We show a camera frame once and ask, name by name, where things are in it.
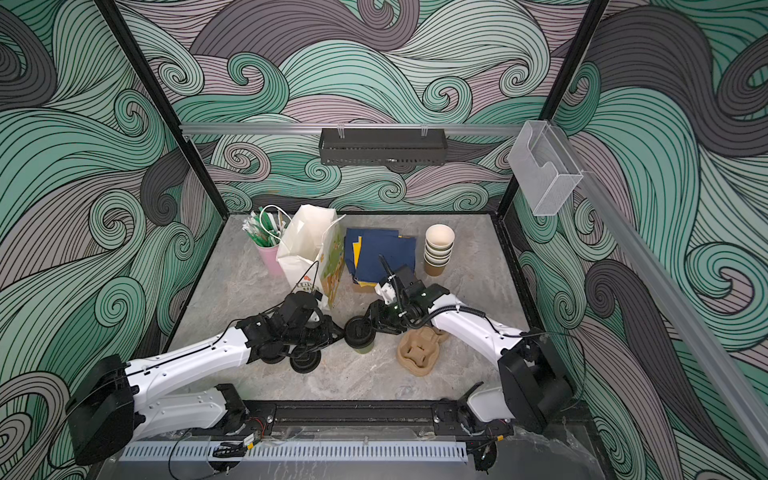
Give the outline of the green paper coffee cup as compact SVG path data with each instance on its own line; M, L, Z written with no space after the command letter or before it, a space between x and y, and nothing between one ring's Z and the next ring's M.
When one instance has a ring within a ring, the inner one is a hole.
M365 344L350 344L350 347L353 349L354 352L364 355L372 351L374 348L374 341L371 340L370 342L366 342Z

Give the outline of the black coffee cup lid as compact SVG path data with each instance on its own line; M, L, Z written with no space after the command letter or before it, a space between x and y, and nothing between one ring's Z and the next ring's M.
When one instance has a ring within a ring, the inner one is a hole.
M262 362L272 365L283 361L289 352L290 347L288 345L271 343L261 346L258 355Z

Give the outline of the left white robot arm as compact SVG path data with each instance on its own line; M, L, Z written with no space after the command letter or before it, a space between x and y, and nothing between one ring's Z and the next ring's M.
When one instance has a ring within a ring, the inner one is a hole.
M322 312L317 294L298 291L187 347L130 361L117 354L105 357L86 374L66 406L74 462L90 466L133 440L171 430L237 430L246 407L234 387L189 395L178 394L178 389L256 361L276 364L288 359L295 372L310 373L322 349L343 337L343 328Z

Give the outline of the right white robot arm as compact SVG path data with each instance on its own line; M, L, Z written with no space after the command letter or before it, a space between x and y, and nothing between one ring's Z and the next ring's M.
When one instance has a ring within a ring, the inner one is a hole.
M448 289L426 286L403 266L385 274L375 287L363 322L372 334L401 334L435 327L473 348L498 369L500 384L473 386L458 400L459 423L478 436L493 423L511 423L543 432L575 394L575 382L554 345L553 335L522 331L491 319L461 302Z

